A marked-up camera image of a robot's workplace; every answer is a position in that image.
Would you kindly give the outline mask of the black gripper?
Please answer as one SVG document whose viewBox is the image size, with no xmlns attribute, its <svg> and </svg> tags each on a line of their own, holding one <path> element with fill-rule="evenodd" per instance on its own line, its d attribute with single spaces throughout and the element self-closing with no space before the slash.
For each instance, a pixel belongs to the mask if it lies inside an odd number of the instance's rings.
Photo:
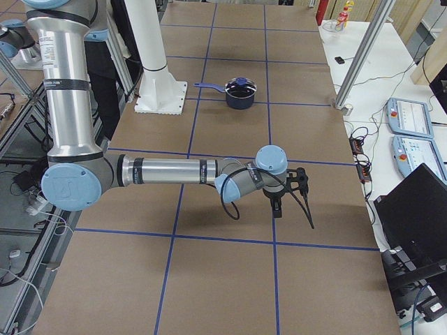
<svg viewBox="0 0 447 335">
<path fill-rule="evenodd" d="M 263 194 L 270 200 L 270 206 L 272 208 L 274 218 L 282 217 L 281 199 L 285 195 L 285 193 L 285 190 L 270 192 L 266 189 L 263 189 Z"/>
</svg>

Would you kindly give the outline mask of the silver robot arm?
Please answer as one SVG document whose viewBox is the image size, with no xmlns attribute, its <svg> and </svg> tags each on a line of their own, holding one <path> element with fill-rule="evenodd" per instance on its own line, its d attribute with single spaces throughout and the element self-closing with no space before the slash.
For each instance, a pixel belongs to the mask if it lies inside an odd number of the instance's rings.
<svg viewBox="0 0 447 335">
<path fill-rule="evenodd" d="M 31 58 L 36 55 L 36 41 L 25 23 L 19 19 L 1 22 L 1 51 L 8 58 L 16 57 L 22 50 L 28 50 Z"/>
<path fill-rule="evenodd" d="M 49 168 L 42 177 L 46 199 L 60 209 L 80 211 L 92 206 L 107 190 L 129 184 L 214 184 L 222 205 L 256 190 L 270 199 L 275 218 L 281 217 L 281 197 L 288 188 L 288 162 L 275 145 L 259 149 L 253 162 L 221 160 L 163 160 L 104 154 L 95 143 L 85 56 L 88 35 L 108 37 L 105 1 L 22 1 L 27 19 L 38 33 L 43 61 L 53 146 Z M 155 1 L 125 1 L 142 61 L 136 112 L 181 114 L 187 82 L 168 70 Z M 197 83 L 228 96 L 235 109 L 252 105 L 256 86 L 237 77 L 223 87 Z"/>
</svg>

